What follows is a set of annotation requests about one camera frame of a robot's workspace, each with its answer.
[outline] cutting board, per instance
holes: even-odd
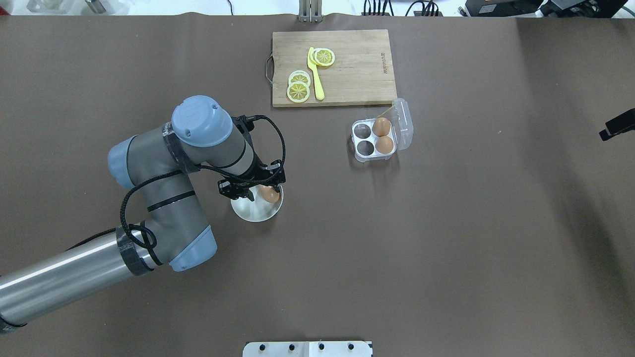
[[[307,67],[309,47],[330,48],[335,63],[318,67],[324,100],[316,100],[313,74]],[[390,104],[397,98],[388,30],[274,32],[274,107]],[[291,72],[311,75],[311,95],[304,103],[286,96]]]

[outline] brown egg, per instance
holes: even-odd
[[[276,203],[280,199],[280,193],[271,186],[258,185],[258,191],[262,198],[269,203]]]
[[[388,135],[391,130],[391,122],[386,118],[377,118],[373,124],[373,133],[378,137]]]
[[[382,154],[390,154],[393,147],[394,144],[392,143],[392,139],[390,137],[380,137],[379,139],[377,139],[377,143],[375,144],[375,148],[377,148],[377,151],[381,152]]]

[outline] yellow knife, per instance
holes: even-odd
[[[316,91],[316,99],[323,100],[324,90],[322,89],[322,82],[319,81],[318,67],[311,60],[311,52],[313,52],[313,47],[309,48],[309,54],[307,55],[307,67],[313,71],[313,87]]]

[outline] lemon slice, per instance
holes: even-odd
[[[289,75],[288,83],[289,83],[289,85],[291,85],[293,82],[304,82],[304,83],[307,84],[307,86],[310,86],[311,85],[311,77],[305,71],[302,71],[302,70],[293,71]]]
[[[302,103],[306,102],[309,99],[309,85],[304,82],[293,82],[289,84],[289,87],[286,89],[286,96],[293,103]]]
[[[311,58],[316,65],[328,67],[335,62],[335,54],[328,48],[316,48],[311,53]]]

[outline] clear plastic egg carton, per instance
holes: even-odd
[[[373,124],[377,118],[386,118],[391,122],[387,137],[392,139],[392,150],[382,154],[376,148],[380,137],[373,133]],[[403,98],[392,101],[392,107],[371,119],[358,120],[351,127],[351,139],[355,149],[355,158],[361,162],[388,160],[397,150],[405,150],[412,143],[414,127],[410,117],[408,103]]]

